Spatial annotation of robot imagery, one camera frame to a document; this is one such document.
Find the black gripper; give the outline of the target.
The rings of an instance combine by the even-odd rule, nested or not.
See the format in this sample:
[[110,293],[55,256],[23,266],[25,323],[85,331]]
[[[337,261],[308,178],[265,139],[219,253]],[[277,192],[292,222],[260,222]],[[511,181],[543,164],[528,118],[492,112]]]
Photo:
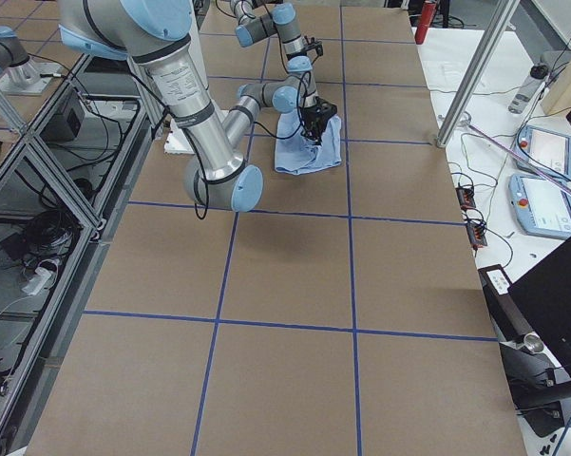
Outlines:
[[317,100],[314,105],[301,108],[302,136],[313,143],[323,145],[323,133],[329,120],[337,114],[337,105],[327,100]]
[[303,56],[309,56],[312,52],[314,53],[315,60],[322,57],[324,55],[323,43],[321,40],[317,40],[315,37],[309,37],[308,35],[305,35],[303,38],[303,46],[302,50],[300,50],[300,54]]

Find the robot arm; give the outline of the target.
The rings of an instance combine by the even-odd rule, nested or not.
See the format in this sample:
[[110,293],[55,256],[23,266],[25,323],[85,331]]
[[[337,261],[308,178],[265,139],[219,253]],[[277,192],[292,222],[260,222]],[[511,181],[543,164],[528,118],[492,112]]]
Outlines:
[[295,7],[285,1],[215,1],[217,10],[237,21],[235,35],[242,48],[276,36],[284,63],[295,57],[309,57],[311,63],[324,55],[323,44],[305,35]]
[[238,150],[244,134],[263,108],[291,114],[291,133],[281,143],[300,138],[321,145],[335,127],[337,107],[319,97],[308,53],[320,42],[302,35],[295,7],[266,2],[256,16],[258,1],[233,1],[236,36],[247,48],[273,35],[287,57],[287,77],[278,82],[241,88],[238,102],[221,115],[190,48],[196,28],[188,1],[62,1],[59,4],[63,43],[81,53],[109,60],[132,59],[154,81],[167,112],[194,153],[184,174],[184,188],[197,206],[233,212],[255,208],[263,190],[259,168]]

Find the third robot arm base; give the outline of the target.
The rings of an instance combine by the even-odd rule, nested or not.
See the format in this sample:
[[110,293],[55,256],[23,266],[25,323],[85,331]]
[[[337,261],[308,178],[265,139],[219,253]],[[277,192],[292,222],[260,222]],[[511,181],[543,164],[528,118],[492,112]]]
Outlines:
[[38,63],[26,51],[15,31],[0,26],[0,89],[9,95],[39,96],[62,66]]

